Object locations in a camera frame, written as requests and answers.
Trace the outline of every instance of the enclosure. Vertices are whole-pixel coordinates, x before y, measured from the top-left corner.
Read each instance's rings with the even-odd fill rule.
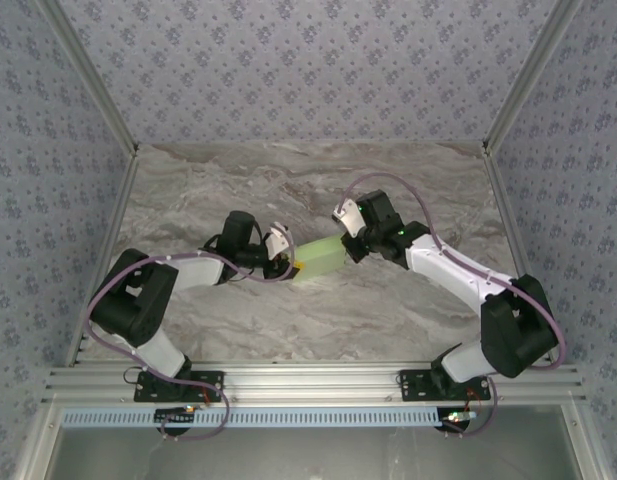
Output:
[[[567,363],[495,375],[490,429],[444,440],[430,427],[457,402],[413,406],[395,381],[478,338],[443,285],[371,255],[191,288],[163,329],[193,369],[225,373],[234,413],[215,439],[162,442],[164,404],[133,402],[132,364],[83,331],[122,251],[194,252],[233,210],[297,245],[341,235],[342,193],[377,171],[416,186],[450,247],[541,281]],[[376,189],[424,221],[388,179],[353,193]],[[617,478],[616,0],[0,0],[0,478],[201,464]]]

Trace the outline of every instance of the floral wallpaper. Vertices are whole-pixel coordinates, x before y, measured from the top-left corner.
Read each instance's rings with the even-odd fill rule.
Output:
[[[62,364],[125,155],[32,0],[0,0],[0,479]]]
[[[554,0],[61,0],[138,143],[483,138]]]
[[[585,0],[497,154],[617,475],[617,0]]]

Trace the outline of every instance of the light green block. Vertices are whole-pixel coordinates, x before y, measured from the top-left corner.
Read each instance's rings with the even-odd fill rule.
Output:
[[[325,275],[344,266],[346,249],[341,244],[341,236],[322,238],[297,247],[295,266],[299,273],[293,283],[309,280],[318,275]]]

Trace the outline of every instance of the patterned wallpaper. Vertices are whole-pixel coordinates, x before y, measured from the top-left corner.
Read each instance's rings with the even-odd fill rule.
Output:
[[[617,474],[617,0],[586,0],[497,154]]]
[[[0,0],[0,479],[63,363],[124,155],[32,0]]]
[[[554,0],[61,0],[138,143],[481,139]]]

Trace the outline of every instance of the gray marble floor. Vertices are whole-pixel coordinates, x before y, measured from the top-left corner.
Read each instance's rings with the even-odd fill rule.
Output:
[[[514,266],[478,146],[320,143],[141,146],[115,256],[194,250],[231,210],[261,225],[288,225],[298,244],[340,233],[330,218],[364,173],[388,171],[416,185],[440,235],[499,271]],[[423,221],[411,195],[386,190],[405,221]],[[432,359],[472,339],[477,317],[443,288],[379,258],[296,285],[242,281],[173,295],[165,328],[193,359]],[[111,354],[88,345],[82,358]]]

